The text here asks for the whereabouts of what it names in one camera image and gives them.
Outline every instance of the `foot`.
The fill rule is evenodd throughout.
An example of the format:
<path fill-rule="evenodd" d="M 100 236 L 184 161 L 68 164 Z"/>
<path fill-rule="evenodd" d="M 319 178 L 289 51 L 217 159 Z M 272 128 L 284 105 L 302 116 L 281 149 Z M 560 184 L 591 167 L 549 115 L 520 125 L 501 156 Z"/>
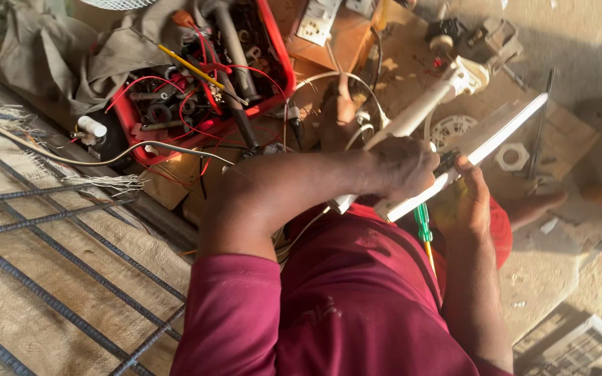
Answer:
<path fill-rule="evenodd" d="M 568 193 L 557 192 L 526 197 L 501 206 L 510 218 L 510 227 L 515 231 L 536 221 L 549 209 L 562 206 L 566 200 L 568 200 Z"/>

